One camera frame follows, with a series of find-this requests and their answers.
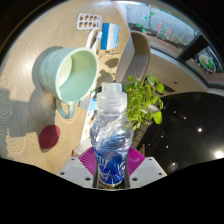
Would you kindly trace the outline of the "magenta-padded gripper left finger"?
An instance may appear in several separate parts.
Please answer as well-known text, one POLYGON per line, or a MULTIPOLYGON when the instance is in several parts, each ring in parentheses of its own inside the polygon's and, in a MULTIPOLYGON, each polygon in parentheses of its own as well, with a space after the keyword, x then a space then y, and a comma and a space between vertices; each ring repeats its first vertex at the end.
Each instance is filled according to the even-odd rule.
POLYGON ((78 157, 71 157, 57 175, 84 188, 97 187, 97 162, 92 147, 78 157))

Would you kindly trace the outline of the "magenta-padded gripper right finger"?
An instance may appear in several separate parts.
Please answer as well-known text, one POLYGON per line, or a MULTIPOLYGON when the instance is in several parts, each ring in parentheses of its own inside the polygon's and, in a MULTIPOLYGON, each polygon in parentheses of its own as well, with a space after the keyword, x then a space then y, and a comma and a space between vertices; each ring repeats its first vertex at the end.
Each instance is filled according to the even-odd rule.
POLYGON ((140 188, 166 176, 154 157, 145 157, 131 147, 126 162, 126 188, 140 188))

